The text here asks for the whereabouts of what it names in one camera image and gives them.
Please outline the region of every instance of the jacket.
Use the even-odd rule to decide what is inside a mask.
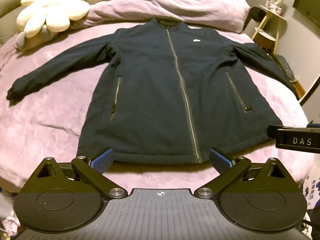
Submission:
[[[115,161],[201,163],[212,147],[233,154],[268,141],[267,127],[282,123],[243,62],[296,94],[257,44],[154,18],[67,49],[17,79],[7,99],[21,99],[70,71],[105,62],[77,156],[111,147]]]

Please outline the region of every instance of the metal screw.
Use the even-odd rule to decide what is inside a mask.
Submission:
[[[122,188],[113,188],[111,190],[109,190],[109,194],[112,196],[121,196],[124,194],[124,190]]]
[[[202,187],[197,190],[198,194],[201,196],[210,196],[213,192],[207,187]]]

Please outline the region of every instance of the jacket's left sleeve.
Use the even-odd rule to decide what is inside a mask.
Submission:
[[[120,30],[71,47],[36,70],[18,78],[8,90],[7,100],[23,98],[68,72],[108,62],[113,56],[111,43],[115,41]]]
[[[230,43],[231,53],[235,53],[241,61],[248,63],[263,74],[284,84],[299,100],[298,93],[287,76],[257,43],[241,44],[235,41],[230,41]]]

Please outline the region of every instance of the bed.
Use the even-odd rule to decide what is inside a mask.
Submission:
[[[237,17],[230,19],[227,17],[230,13],[228,10],[225,10],[224,15],[217,14],[214,0],[193,0],[194,4],[192,0],[185,0],[184,5],[181,1],[175,1],[174,9],[168,1],[140,0],[139,4],[137,0],[100,2],[92,5],[85,19],[73,22],[69,31],[60,33],[45,46],[19,53],[14,47],[16,35],[2,45],[0,187],[18,192],[45,157],[52,156],[57,162],[70,162],[76,156],[78,138],[92,93],[106,64],[71,73],[15,105],[9,105],[5,98],[17,78],[38,68],[60,52],[88,39],[111,34],[118,28],[144,24],[154,15],[184,20],[190,28],[214,26],[219,28],[220,34],[234,41],[252,42],[240,31],[220,30],[242,30],[245,19],[242,23]],[[247,66],[247,70],[284,125],[305,127],[308,124],[299,102],[288,88],[252,70],[250,66]],[[270,157],[279,158],[297,183],[307,177],[313,165],[313,154],[277,149],[274,141],[237,155],[245,155],[252,162],[265,162]],[[114,163],[104,175],[128,192],[132,188],[190,188],[194,191],[218,176],[218,172],[209,163],[168,166]]]

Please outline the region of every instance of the front zipper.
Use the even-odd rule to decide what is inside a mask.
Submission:
[[[170,47],[171,47],[171,50],[172,50],[172,53],[173,53],[173,56],[174,56],[174,66],[175,66],[176,71],[177,71],[178,76],[179,76],[179,83],[180,83],[181,92],[183,93],[183,99],[184,99],[184,103],[185,103],[186,112],[188,114],[187,118],[188,118],[188,123],[189,123],[189,128],[190,128],[191,141],[192,141],[192,144],[193,144],[193,147],[194,147],[194,155],[195,155],[196,161],[198,163],[201,163],[201,162],[203,162],[203,159],[202,159],[202,157],[200,155],[200,152],[199,152],[198,142],[197,142],[197,139],[196,139],[195,130],[194,130],[194,126],[193,126],[191,109],[190,109],[189,102],[188,102],[188,96],[187,96],[187,93],[186,93],[185,83],[184,83],[183,77],[182,77],[182,75],[180,73],[180,70],[179,70],[178,57],[177,57],[177,54],[174,51],[173,44],[172,44],[172,41],[171,41],[171,37],[170,37],[170,33],[169,33],[168,28],[167,28],[167,34],[168,34],[168,38],[169,38],[169,42],[170,42]]]
[[[115,115],[116,115],[117,102],[118,102],[118,94],[119,94],[119,88],[120,88],[121,82],[122,82],[122,77],[118,77],[115,100],[113,101],[112,108],[111,108],[110,121],[111,121],[111,120],[115,117]]]
[[[227,73],[227,77],[228,77],[228,79],[229,79],[229,82],[230,82],[230,84],[231,84],[231,86],[232,86],[232,88],[233,88],[233,91],[235,92],[235,94],[236,94],[236,96],[237,96],[237,98],[238,98],[238,100],[239,100],[239,102],[240,102],[240,104],[241,104],[241,106],[242,106],[243,111],[244,111],[245,113],[247,113],[249,110],[252,109],[252,107],[251,107],[251,106],[247,106],[247,105],[244,103],[244,101],[242,100],[242,98],[241,98],[241,96],[240,96],[240,94],[239,94],[239,92],[238,92],[238,89],[236,88],[235,84],[233,83],[233,81],[232,81],[232,79],[231,79],[231,77],[230,77],[230,74],[229,74],[228,72],[226,72],[226,73]]]

